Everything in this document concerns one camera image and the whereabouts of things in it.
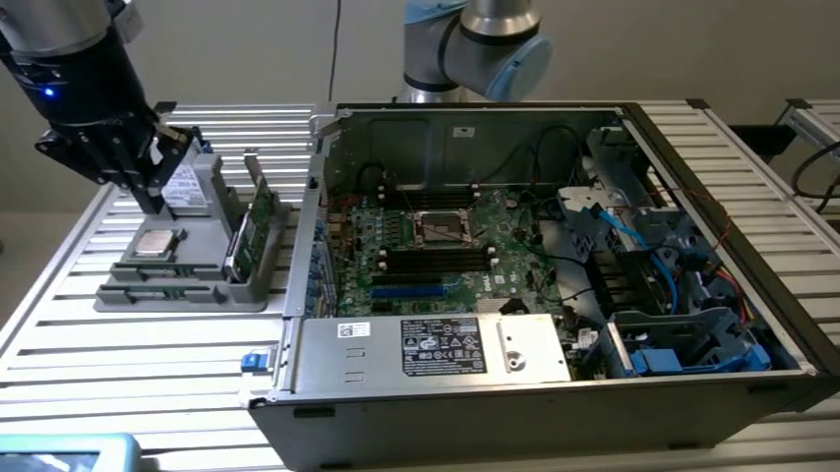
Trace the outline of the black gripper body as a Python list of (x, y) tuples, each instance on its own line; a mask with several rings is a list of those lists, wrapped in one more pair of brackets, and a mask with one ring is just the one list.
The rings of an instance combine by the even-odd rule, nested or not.
[(1, 61), (52, 129), (109, 125), (152, 135), (157, 118), (113, 28), (93, 45), (62, 55), (34, 56), (2, 41)]

